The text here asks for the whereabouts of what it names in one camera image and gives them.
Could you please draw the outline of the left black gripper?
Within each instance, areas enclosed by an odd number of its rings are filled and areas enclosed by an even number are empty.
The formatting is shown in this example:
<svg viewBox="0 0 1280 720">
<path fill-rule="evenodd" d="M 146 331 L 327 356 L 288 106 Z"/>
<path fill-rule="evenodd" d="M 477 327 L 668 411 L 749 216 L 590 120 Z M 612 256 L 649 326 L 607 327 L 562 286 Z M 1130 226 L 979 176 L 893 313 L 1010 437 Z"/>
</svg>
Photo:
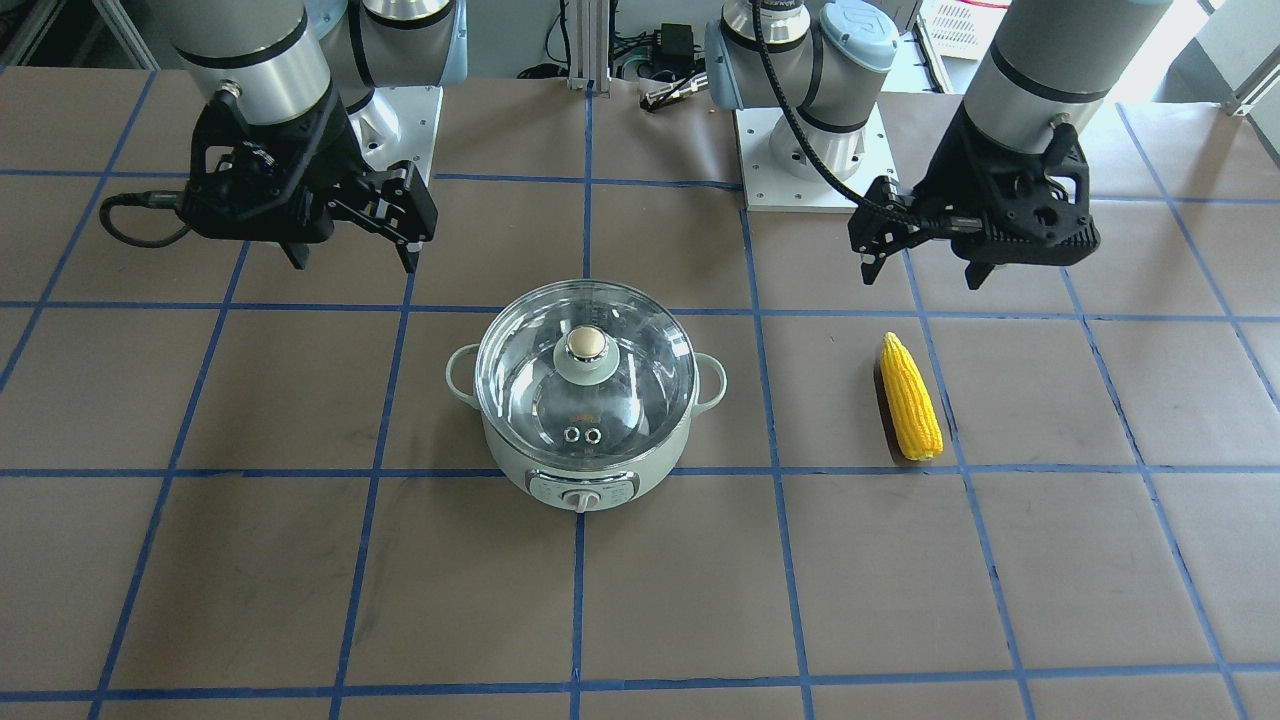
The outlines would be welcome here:
<svg viewBox="0 0 1280 720">
<path fill-rule="evenodd" d="M 915 186 L 918 215 L 979 222 L 973 232 L 934 233 L 969 261 L 964 277 L 970 291 L 980 290 L 997 266 L 1070 266 L 1101 245 L 1076 127 L 1053 120 L 1050 128 L 1043 151 L 1015 151 L 986 137 L 959 108 Z M 874 284 L 888 258 L 925 242 L 925 227 L 890 176 L 877 177 L 863 197 L 847 233 L 851 250 L 861 256 L 861 282 Z"/>
</svg>

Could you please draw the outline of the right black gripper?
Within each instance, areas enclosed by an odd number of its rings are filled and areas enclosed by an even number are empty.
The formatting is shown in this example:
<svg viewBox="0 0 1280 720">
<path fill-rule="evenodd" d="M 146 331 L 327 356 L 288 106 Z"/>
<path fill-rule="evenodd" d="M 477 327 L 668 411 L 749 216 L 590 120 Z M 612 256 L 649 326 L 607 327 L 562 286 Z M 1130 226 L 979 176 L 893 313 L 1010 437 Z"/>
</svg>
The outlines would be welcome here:
<svg viewBox="0 0 1280 720">
<path fill-rule="evenodd" d="M 412 275 L 436 233 L 428 183 L 415 163 L 365 168 L 338 95 L 269 126 L 250 123 L 237 96 L 214 95 L 192 132 L 180 219 L 206 238 L 275 243 L 305 270 L 310 247 L 333 234 L 333 217 L 389 240 Z"/>
</svg>

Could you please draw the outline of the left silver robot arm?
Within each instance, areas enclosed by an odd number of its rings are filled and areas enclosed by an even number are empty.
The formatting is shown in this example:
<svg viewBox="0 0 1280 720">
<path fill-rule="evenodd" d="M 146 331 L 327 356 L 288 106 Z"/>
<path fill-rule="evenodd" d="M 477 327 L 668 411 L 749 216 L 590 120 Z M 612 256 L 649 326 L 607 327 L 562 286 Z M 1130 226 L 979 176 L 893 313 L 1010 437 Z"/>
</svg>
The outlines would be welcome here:
<svg viewBox="0 0 1280 720">
<path fill-rule="evenodd" d="M 1070 266 L 1101 242 L 1079 138 L 1169 10 L 1166 1 L 1015 1 L 922 181 L 846 184 L 899 49 L 867 1 L 727 1 L 707 29 L 712 96 L 778 108 L 780 160 L 855 204 L 847 232 L 874 283 L 887 258 L 946 241 L 978 290 L 1002 265 Z"/>
</svg>

